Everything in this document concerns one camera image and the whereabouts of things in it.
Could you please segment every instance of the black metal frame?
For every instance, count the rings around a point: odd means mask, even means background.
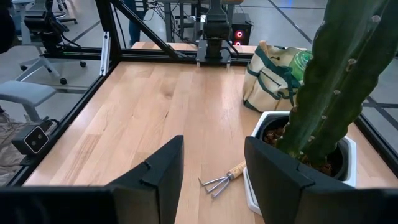
[[[161,50],[146,49],[122,49],[116,29],[116,23],[113,17],[111,4],[118,8],[128,19],[134,21],[141,30],[157,44]],[[33,173],[43,158],[50,152],[62,134],[69,125],[75,120],[82,109],[90,101],[100,86],[110,76],[112,71],[118,66],[119,62],[157,62],[157,63],[196,63],[196,51],[177,51],[170,45],[167,45],[154,32],[152,32],[121,0],[96,0],[99,18],[104,32],[109,32],[111,36],[111,53],[109,70],[105,76],[99,76],[98,79],[89,87],[80,101],[63,118],[56,131],[52,134],[42,153],[31,161],[24,161],[24,165],[17,171],[15,176],[6,184],[7,186],[21,186]],[[253,54],[240,53],[239,57],[231,56],[232,66],[246,66],[250,62]],[[47,58],[75,59],[75,60],[101,60],[101,48],[76,48],[67,47],[63,52],[57,54],[44,53]],[[366,139],[372,144],[375,150],[382,156],[386,164],[393,173],[398,176],[398,154],[386,142],[386,140],[374,129],[370,122],[361,115],[355,124],[365,135]]]

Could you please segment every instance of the gray floor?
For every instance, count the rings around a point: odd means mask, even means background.
[[[236,12],[248,13],[254,23],[251,45],[257,45],[260,40],[267,40],[272,45],[310,49],[313,36],[323,20],[326,2],[327,0],[244,0],[241,7],[236,7]],[[65,35],[84,47],[101,47],[103,31],[99,23],[95,0],[67,0],[67,4],[70,16],[76,17],[79,24],[68,24],[70,32]],[[189,6],[185,6],[184,9],[185,12],[190,12]],[[179,14],[178,6],[173,14],[175,16]],[[121,13],[119,17],[126,45],[128,45],[128,20]],[[164,21],[156,13],[152,19],[151,17],[152,10],[147,12],[145,23],[165,40]],[[185,36],[190,37],[191,34],[192,32],[188,30]],[[141,34],[141,40],[149,41],[144,34]],[[14,47],[9,52],[0,55],[0,83],[15,79],[21,73],[19,63],[37,56],[38,53],[34,47]],[[77,62],[57,64],[58,71],[68,80],[68,85],[65,86],[60,86],[58,80],[44,69],[37,71],[27,82],[81,91],[90,86],[99,74],[98,61],[87,62],[87,64],[86,68],[81,68]],[[377,88],[371,94],[371,99],[377,103],[388,103],[390,108],[376,105],[376,108],[370,106],[364,108],[363,111],[367,119],[395,149],[398,149],[398,138],[395,138],[398,135],[398,125],[395,125],[398,120],[398,99],[394,97],[398,84],[397,69],[398,60],[394,60],[383,72]],[[73,108],[80,97],[81,94],[57,93],[38,107],[39,114],[61,119]],[[4,101],[0,101],[0,105],[11,114],[12,118],[24,120],[24,110],[20,105]]]

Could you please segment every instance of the wooden tabletop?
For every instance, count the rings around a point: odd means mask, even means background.
[[[176,223],[263,223],[246,205],[243,178],[216,200],[197,180],[224,175],[244,160],[244,137],[261,115],[242,105],[244,70],[121,62],[25,185],[104,185],[183,134],[184,178]],[[358,146],[358,187],[398,187],[395,175],[355,125],[348,136]]]

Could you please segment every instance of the white pot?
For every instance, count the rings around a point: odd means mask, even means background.
[[[261,115],[260,120],[257,123],[256,127],[254,128],[254,131],[251,134],[251,136],[256,137],[257,133],[260,131],[262,122],[265,120],[265,118],[267,116],[269,116],[269,115],[284,115],[284,114],[289,114],[289,112],[288,111],[264,112]],[[356,184],[356,143],[347,136],[345,136],[342,140],[345,144],[347,144],[346,145],[347,147],[343,148],[343,150],[348,150],[348,152],[347,152],[348,170],[345,175],[345,180],[342,181],[342,183],[345,183],[347,185],[355,187],[355,184]],[[250,179],[249,179],[248,170],[246,168],[244,168],[244,170],[243,170],[243,177],[244,177],[244,189],[246,191],[246,200],[248,202],[248,206],[249,206],[250,210],[261,215],[259,204],[257,202],[256,196],[254,195],[254,191],[251,186]]]

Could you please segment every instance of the chair wheel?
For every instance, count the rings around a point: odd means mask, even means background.
[[[61,85],[66,85],[66,84],[68,84],[68,81],[66,78],[60,78],[60,83],[61,83]]]

